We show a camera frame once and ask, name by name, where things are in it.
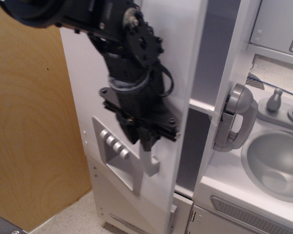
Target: blue cable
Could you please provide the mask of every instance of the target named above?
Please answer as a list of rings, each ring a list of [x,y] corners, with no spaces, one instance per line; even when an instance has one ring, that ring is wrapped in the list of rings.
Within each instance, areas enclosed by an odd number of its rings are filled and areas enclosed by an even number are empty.
[[[273,84],[270,84],[270,83],[267,83],[267,82],[261,81],[261,80],[259,80],[259,79],[254,78],[254,77],[248,76],[248,78],[253,79],[253,80],[256,80],[256,81],[261,82],[261,83],[263,83],[263,84],[269,85],[269,86],[271,86],[271,87],[281,89],[281,88],[278,87],[278,86],[275,86],[275,85],[273,85]],[[282,89],[282,90],[283,90],[284,92],[288,93],[288,94],[293,95],[293,93],[291,93],[290,91],[287,91],[287,90],[285,90],[285,89]]]

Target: black cable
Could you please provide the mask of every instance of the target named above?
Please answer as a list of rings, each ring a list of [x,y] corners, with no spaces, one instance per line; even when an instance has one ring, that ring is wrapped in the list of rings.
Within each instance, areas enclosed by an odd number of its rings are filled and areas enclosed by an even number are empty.
[[[164,92],[162,94],[159,94],[161,97],[167,97],[168,95],[170,95],[172,93],[172,91],[174,90],[174,80],[172,78],[172,75],[171,73],[169,72],[169,70],[164,67],[160,61],[157,61],[155,64],[155,67],[157,67],[161,72],[163,72],[164,74],[166,74],[170,80],[171,80],[171,85],[170,85],[170,88],[168,89],[167,92]]]

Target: toy kitchen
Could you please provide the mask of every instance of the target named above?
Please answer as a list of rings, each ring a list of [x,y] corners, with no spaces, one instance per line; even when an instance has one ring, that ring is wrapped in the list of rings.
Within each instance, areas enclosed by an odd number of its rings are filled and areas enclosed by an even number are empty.
[[[61,28],[98,216],[129,234],[293,234],[293,100],[246,85],[255,55],[293,64],[293,0],[136,3],[174,78],[178,138],[151,151],[103,106],[87,35]]]

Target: black robotic arm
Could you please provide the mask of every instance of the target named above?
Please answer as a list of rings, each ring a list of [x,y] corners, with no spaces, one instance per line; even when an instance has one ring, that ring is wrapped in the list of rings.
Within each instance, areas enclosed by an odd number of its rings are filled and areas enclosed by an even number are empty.
[[[162,39],[133,0],[0,0],[0,6],[28,26],[54,24],[87,33],[109,71],[110,87],[100,90],[104,106],[116,113],[131,143],[140,139],[151,151],[160,137],[179,137],[176,118],[163,103],[173,79],[158,59],[164,52]],[[171,80],[168,91],[163,73]]]

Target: floor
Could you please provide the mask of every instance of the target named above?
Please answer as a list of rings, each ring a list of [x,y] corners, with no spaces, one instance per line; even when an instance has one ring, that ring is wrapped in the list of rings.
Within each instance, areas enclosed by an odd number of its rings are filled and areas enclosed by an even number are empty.
[[[30,234],[126,234],[97,216],[93,192],[55,215]]]
[[[293,65],[257,56],[251,73],[262,81],[293,92]],[[265,85],[265,90],[274,88]],[[97,217],[93,193],[57,214],[30,234],[126,234]]]

